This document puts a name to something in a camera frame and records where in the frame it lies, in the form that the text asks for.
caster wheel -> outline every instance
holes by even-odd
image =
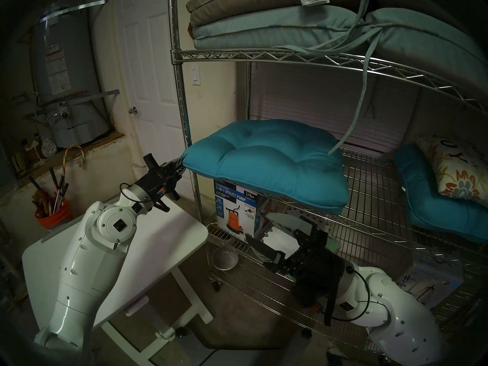
[[[312,338],[312,331],[308,328],[302,330],[302,338],[310,340]]]
[[[378,364],[380,366],[391,366],[393,365],[394,363],[391,362],[387,356],[385,356],[384,354],[381,354],[378,356]]]
[[[184,338],[186,336],[186,329],[183,327],[179,327],[175,330],[175,336],[178,338]]]
[[[220,291],[220,283],[218,281],[212,282],[212,286],[213,286],[215,292]]]

warning label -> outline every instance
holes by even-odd
[[[71,90],[64,50],[58,49],[46,55],[46,69],[53,95]]]

metal shelving unit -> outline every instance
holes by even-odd
[[[185,62],[213,60],[246,62],[247,119],[250,118],[251,62],[312,64],[354,71],[363,70],[364,57],[347,54],[312,56],[280,49],[184,51],[180,49],[176,0],[168,0],[168,13],[171,61],[174,68],[181,127],[187,148],[192,145],[192,141],[182,73],[182,64]],[[480,99],[462,87],[431,73],[376,58],[370,59],[368,72],[436,90],[485,114],[488,112],[488,108]],[[411,263],[412,252],[433,255],[446,262],[459,263],[465,268],[482,269],[483,271],[488,269],[488,250],[482,246],[451,234],[420,229],[409,223],[402,187],[392,161],[348,149],[341,151],[344,156],[344,175],[350,190],[350,201],[341,215],[308,209],[286,197],[269,197],[301,210],[304,215],[313,215],[327,221],[331,228],[329,234],[343,243],[339,251],[341,257],[360,266],[379,267],[393,279],[398,278],[407,269]],[[193,172],[190,172],[190,177],[200,221],[202,221],[204,216],[198,181]],[[215,216],[212,216],[206,224],[213,239],[233,247],[242,256],[239,264],[227,272],[212,270],[212,278],[229,285],[256,303],[303,327],[357,347],[372,351],[378,350],[368,340],[364,328],[340,322],[334,322],[332,327],[325,327],[321,314],[303,310],[297,306],[290,295],[290,289],[293,286],[290,279],[273,274],[262,267],[259,258],[245,242],[217,227]],[[212,269],[207,247],[206,251],[209,268]]]

orange pump image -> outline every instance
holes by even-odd
[[[237,212],[239,207],[233,210],[226,207],[226,210],[229,210],[229,221],[227,222],[227,228],[235,233],[244,233],[242,227],[239,225],[239,212]]]

teal cushion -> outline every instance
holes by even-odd
[[[194,26],[194,45],[197,49],[312,47],[346,33],[355,22],[356,13],[338,6],[284,7]]]
[[[383,8],[366,15],[364,31],[382,27],[374,55],[436,74],[488,98],[488,59],[468,35],[413,10]]]
[[[468,240],[488,242],[488,209],[437,191],[429,161],[414,144],[395,151],[395,163],[405,188],[407,213],[414,226],[454,232]]]
[[[327,154],[336,143],[327,131],[292,120],[240,120],[185,150],[183,165],[340,215],[349,190],[342,154]]]

